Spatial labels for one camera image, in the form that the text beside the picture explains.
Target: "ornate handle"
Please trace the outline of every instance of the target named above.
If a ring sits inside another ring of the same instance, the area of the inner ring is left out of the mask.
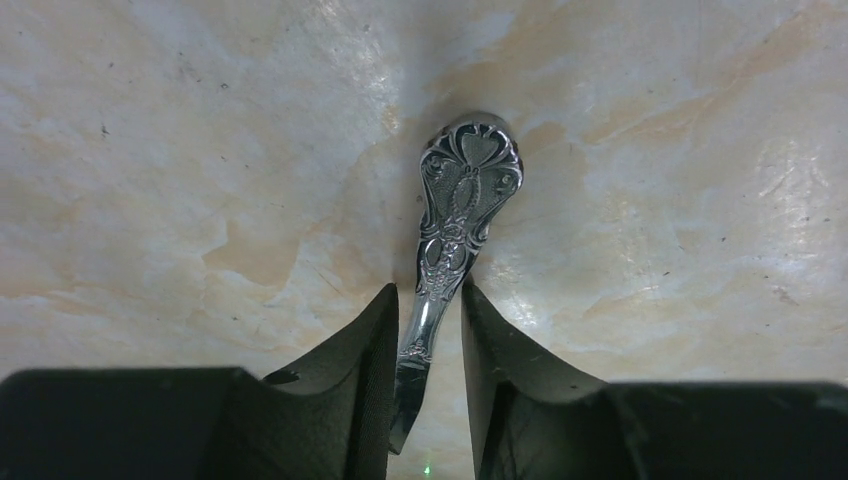
[[[504,121],[477,113],[455,121],[427,144],[421,179],[427,203],[412,319],[398,348],[390,435],[395,454],[421,408],[445,310],[486,242],[492,218],[521,187],[524,170]]]

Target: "spoon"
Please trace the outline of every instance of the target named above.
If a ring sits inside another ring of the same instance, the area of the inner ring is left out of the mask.
[[[412,318],[398,345],[389,450],[399,455],[415,423],[445,310],[489,234],[521,187],[524,168],[506,123],[488,113],[461,117],[421,156],[426,207],[418,240]]]

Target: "marble veining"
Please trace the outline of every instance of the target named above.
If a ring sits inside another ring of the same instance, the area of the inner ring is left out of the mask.
[[[262,375],[388,281],[423,143],[503,117],[477,283],[600,378],[848,382],[845,0],[0,3],[0,375]],[[459,309],[390,478],[471,478]]]

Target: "marble surface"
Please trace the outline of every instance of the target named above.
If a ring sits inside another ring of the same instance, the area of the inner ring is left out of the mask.
[[[474,269],[604,379],[848,382],[848,1],[4,0],[0,376],[262,375],[411,307],[418,154],[487,110]],[[471,478],[459,308],[390,478]]]

